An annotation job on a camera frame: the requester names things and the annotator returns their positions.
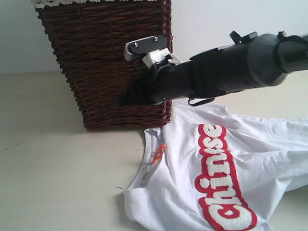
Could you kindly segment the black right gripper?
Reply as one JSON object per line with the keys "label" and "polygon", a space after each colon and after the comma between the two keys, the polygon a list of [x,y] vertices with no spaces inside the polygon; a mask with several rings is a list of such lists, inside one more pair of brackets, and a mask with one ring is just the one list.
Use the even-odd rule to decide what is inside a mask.
{"label": "black right gripper", "polygon": [[151,105],[187,98],[193,93],[190,63],[151,67],[117,98],[119,106]]}

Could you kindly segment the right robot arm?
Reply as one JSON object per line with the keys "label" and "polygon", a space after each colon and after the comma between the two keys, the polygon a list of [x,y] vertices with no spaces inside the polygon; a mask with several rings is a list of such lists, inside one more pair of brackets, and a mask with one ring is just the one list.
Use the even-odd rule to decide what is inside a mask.
{"label": "right robot arm", "polygon": [[123,93],[120,106],[151,105],[187,98],[189,106],[244,90],[278,86],[293,72],[308,68],[307,35],[232,31],[231,45],[213,48],[181,61],[167,47],[167,38],[153,35],[125,44],[127,61],[141,61],[146,70]]}

